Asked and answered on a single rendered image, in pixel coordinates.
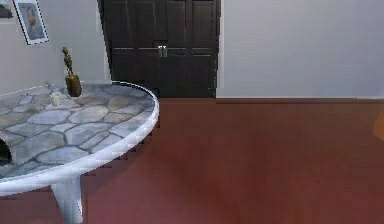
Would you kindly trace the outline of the black double door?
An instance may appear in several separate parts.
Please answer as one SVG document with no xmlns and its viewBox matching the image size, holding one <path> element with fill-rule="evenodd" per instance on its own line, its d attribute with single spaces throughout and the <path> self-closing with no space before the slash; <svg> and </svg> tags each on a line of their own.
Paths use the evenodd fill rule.
<svg viewBox="0 0 384 224">
<path fill-rule="evenodd" d="M 221 0 L 97 1 L 112 80 L 160 98 L 216 96 Z"/>
</svg>

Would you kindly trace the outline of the round stone-top white table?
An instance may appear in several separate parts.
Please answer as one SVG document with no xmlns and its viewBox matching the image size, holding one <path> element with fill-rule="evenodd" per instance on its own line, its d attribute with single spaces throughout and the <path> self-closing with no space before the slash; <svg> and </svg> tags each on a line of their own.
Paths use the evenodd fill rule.
<svg viewBox="0 0 384 224">
<path fill-rule="evenodd" d="M 80 177 L 132 150 L 158 116 L 157 97 L 131 83 L 84 83 L 79 97 L 53 85 L 0 95 L 0 139 L 12 154 L 0 166 L 0 196 L 49 186 L 66 224 L 81 224 Z"/>
</svg>

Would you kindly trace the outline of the white framed portrait picture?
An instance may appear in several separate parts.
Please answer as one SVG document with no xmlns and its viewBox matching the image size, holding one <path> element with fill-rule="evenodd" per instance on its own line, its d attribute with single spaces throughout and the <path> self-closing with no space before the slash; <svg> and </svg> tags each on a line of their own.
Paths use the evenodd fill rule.
<svg viewBox="0 0 384 224">
<path fill-rule="evenodd" d="M 13 0 L 28 45 L 48 42 L 48 34 L 37 0 Z"/>
</svg>

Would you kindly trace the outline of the black round object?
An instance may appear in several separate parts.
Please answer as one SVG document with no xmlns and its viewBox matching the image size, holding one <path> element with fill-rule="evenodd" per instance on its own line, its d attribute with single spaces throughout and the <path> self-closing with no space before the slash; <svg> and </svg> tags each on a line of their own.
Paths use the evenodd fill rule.
<svg viewBox="0 0 384 224">
<path fill-rule="evenodd" d="M 10 164 L 12 162 L 12 154 L 7 143 L 0 139 L 0 166 Z"/>
</svg>

